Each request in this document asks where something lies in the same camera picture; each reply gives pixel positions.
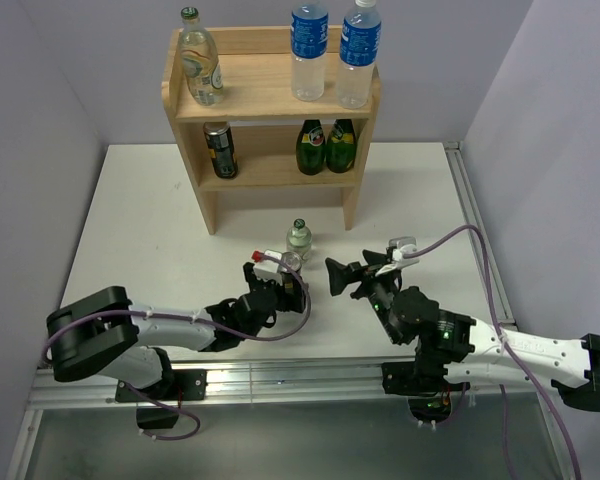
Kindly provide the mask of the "clear glass soda bottle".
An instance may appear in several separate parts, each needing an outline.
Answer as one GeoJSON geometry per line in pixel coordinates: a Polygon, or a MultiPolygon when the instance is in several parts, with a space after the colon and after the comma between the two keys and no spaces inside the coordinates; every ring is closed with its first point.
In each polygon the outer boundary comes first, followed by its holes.
{"type": "Polygon", "coordinates": [[[313,235],[306,222],[302,218],[293,221],[292,226],[286,234],[286,248],[296,253],[306,263],[311,254],[313,235]]]}
{"type": "Polygon", "coordinates": [[[195,7],[180,12],[183,29],[178,40],[187,87],[202,106],[213,106],[223,99],[223,80],[218,50],[211,34],[200,24],[195,7]]]}

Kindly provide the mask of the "blue label water bottle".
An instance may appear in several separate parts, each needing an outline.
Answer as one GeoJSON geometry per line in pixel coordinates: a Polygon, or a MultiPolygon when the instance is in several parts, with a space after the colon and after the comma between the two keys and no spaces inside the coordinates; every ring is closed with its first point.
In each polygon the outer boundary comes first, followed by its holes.
{"type": "Polygon", "coordinates": [[[368,101],[381,25],[376,0],[356,0],[344,16],[336,75],[336,96],[343,108],[359,109],[368,101]]]}
{"type": "Polygon", "coordinates": [[[301,101],[324,93],[328,11],[320,1],[301,1],[291,12],[291,91],[301,101]]]}

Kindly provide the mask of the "black soda can front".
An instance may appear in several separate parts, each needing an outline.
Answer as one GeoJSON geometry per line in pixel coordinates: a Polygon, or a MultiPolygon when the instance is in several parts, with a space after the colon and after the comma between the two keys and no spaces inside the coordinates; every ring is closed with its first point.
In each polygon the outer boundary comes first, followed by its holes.
{"type": "Polygon", "coordinates": [[[234,142],[230,125],[226,122],[203,124],[207,148],[217,177],[233,179],[238,175],[234,142]]]}

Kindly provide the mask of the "black soda can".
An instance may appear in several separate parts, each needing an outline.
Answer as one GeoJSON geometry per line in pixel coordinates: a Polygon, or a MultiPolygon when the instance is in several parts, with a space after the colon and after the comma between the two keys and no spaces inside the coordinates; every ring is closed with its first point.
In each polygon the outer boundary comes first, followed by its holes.
{"type": "Polygon", "coordinates": [[[207,148],[217,177],[233,179],[238,175],[234,142],[230,125],[226,122],[203,124],[207,148]]]}
{"type": "Polygon", "coordinates": [[[283,283],[295,281],[297,276],[301,277],[303,260],[295,252],[284,252],[281,255],[279,273],[283,283]]]}

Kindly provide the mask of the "blue label water bottle front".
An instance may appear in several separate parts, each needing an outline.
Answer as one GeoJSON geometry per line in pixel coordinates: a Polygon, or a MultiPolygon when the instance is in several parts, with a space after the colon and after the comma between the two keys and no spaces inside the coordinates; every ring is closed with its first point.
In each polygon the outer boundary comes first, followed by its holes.
{"type": "Polygon", "coordinates": [[[320,1],[301,1],[291,12],[291,91],[301,101],[324,93],[328,11],[320,1]]]}

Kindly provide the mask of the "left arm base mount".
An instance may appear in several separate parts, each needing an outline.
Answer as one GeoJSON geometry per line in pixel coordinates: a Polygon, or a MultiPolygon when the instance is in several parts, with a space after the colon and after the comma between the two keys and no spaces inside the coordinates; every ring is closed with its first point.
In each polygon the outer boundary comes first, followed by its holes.
{"type": "Polygon", "coordinates": [[[206,386],[206,370],[177,369],[171,371],[166,380],[144,389],[119,381],[114,401],[117,404],[136,405],[135,419],[141,435],[152,441],[180,441],[195,436],[201,429],[199,417],[185,410],[183,404],[203,400],[206,386]],[[165,434],[165,431],[176,426],[181,417],[192,420],[193,429],[188,433],[165,434]]]}

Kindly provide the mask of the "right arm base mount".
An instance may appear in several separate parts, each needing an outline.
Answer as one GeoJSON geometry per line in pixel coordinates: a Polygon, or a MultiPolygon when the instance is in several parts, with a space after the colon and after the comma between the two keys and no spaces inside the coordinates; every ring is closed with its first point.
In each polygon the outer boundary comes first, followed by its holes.
{"type": "Polygon", "coordinates": [[[419,428],[432,431],[449,424],[471,388],[469,382],[449,381],[442,373],[422,373],[415,361],[381,364],[382,388],[386,395],[405,397],[419,428]]]}

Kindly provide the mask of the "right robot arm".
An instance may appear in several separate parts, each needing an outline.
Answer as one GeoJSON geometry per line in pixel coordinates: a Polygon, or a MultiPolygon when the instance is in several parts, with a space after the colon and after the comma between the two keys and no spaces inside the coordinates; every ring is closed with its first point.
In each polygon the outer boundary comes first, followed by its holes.
{"type": "Polygon", "coordinates": [[[394,345],[415,346],[411,361],[382,365],[390,395],[428,396],[465,386],[539,385],[573,409],[600,412],[600,335],[559,340],[496,328],[469,315],[444,310],[418,287],[404,288],[399,269],[364,251],[364,264],[325,261],[330,293],[353,285],[394,345]]]}

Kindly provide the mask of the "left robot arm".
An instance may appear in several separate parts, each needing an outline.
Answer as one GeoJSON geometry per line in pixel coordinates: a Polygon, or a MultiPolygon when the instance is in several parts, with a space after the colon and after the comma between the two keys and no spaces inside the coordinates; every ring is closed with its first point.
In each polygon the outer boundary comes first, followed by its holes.
{"type": "Polygon", "coordinates": [[[271,255],[243,266],[247,293],[191,312],[135,304],[111,286],[51,313],[43,356],[56,381],[102,375],[131,384],[152,399],[175,386],[169,347],[219,353],[244,340],[262,341],[280,312],[310,314],[308,286],[299,271],[271,255]]]}

